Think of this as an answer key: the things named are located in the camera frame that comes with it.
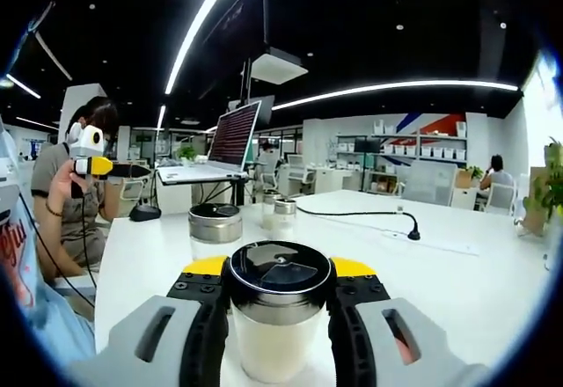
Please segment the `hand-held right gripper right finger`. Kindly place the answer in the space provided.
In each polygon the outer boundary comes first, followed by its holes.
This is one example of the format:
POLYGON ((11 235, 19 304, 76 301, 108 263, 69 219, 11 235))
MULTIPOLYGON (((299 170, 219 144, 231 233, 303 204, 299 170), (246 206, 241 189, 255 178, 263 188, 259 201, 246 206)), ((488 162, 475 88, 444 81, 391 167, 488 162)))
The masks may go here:
POLYGON ((482 386, 483 364, 468 364, 446 332, 404 298, 391 298, 375 271, 334 257, 328 336, 339 386, 482 386))

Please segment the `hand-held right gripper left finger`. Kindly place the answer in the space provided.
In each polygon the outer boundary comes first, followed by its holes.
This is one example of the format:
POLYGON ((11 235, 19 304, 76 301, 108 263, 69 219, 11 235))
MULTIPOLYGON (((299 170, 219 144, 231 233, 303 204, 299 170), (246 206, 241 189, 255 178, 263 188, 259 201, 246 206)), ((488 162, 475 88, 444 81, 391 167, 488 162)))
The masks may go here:
POLYGON ((69 367, 78 386, 217 386, 229 333, 224 256, 187 266, 109 332, 106 347, 69 367))

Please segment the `person's left hand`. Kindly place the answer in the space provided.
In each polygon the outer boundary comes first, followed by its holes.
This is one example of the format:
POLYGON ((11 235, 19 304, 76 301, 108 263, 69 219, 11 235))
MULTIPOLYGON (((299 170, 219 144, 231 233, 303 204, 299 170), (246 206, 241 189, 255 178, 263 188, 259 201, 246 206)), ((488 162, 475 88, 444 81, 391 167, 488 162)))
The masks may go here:
POLYGON ((64 202, 71 197, 73 183, 79 186, 82 193, 86 193, 90 188, 91 181, 75 173, 74 165, 73 159, 67 160, 51 181, 46 203, 48 208, 57 215, 62 214, 64 202))

